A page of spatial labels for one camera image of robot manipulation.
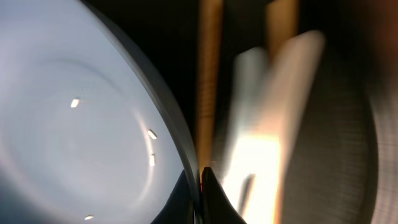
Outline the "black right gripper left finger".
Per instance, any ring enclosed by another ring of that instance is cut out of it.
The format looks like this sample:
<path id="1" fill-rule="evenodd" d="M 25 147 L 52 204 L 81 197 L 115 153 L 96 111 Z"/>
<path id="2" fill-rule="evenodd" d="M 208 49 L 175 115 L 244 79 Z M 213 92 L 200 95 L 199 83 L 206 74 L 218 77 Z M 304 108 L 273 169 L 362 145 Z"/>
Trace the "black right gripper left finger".
<path id="1" fill-rule="evenodd" d="M 193 213 L 189 184 L 182 171 L 167 203 L 151 224 L 194 224 Z"/>

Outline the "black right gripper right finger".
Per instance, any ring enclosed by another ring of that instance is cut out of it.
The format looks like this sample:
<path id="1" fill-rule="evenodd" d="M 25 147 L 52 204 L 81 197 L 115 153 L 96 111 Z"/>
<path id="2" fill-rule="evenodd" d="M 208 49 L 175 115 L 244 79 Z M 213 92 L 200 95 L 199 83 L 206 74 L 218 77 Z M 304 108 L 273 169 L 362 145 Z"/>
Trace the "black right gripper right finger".
<path id="1" fill-rule="evenodd" d="M 204 224 L 246 224 L 230 204 L 211 167 L 201 175 L 201 214 Z"/>

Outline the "dark blue plate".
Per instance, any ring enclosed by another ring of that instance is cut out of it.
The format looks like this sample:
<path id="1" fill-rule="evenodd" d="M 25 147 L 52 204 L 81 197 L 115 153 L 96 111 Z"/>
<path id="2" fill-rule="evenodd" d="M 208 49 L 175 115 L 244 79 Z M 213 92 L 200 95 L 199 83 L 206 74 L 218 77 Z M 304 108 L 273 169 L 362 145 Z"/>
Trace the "dark blue plate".
<path id="1" fill-rule="evenodd" d="M 81 1 L 1 2 L 1 222 L 151 223 L 198 164 L 140 48 Z"/>

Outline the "round black serving tray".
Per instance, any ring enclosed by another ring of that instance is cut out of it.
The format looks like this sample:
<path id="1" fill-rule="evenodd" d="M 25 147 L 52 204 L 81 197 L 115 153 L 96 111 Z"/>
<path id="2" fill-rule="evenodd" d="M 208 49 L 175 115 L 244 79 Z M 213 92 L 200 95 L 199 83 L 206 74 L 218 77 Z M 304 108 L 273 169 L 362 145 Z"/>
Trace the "round black serving tray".
<path id="1" fill-rule="evenodd" d="M 208 166 L 221 186 L 234 60 L 261 47 L 273 62 L 265 22 L 270 2 L 223 1 Z M 86 3 L 122 29 L 157 69 L 180 108 L 197 159 L 200 1 Z M 299 1 L 298 9 L 296 36 L 319 31 L 325 46 L 285 173 L 277 223 L 396 223 L 397 2 Z M 202 172 L 198 165 L 200 223 Z"/>

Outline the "wooden chopstick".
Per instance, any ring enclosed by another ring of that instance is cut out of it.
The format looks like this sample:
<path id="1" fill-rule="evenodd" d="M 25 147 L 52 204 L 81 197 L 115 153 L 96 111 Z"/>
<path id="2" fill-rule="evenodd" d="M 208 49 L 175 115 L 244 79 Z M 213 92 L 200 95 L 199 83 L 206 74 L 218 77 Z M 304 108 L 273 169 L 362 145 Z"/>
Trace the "wooden chopstick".
<path id="1" fill-rule="evenodd" d="M 201 0 L 198 25 L 196 149 L 200 172 L 211 162 L 223 1 Z"/>
<path id="2" fill-rule="evenodd" d="M 286 41 L 297 35 L 299 0 L 274 0 L 266 8 L 267 46 L 272 61 Z"/>

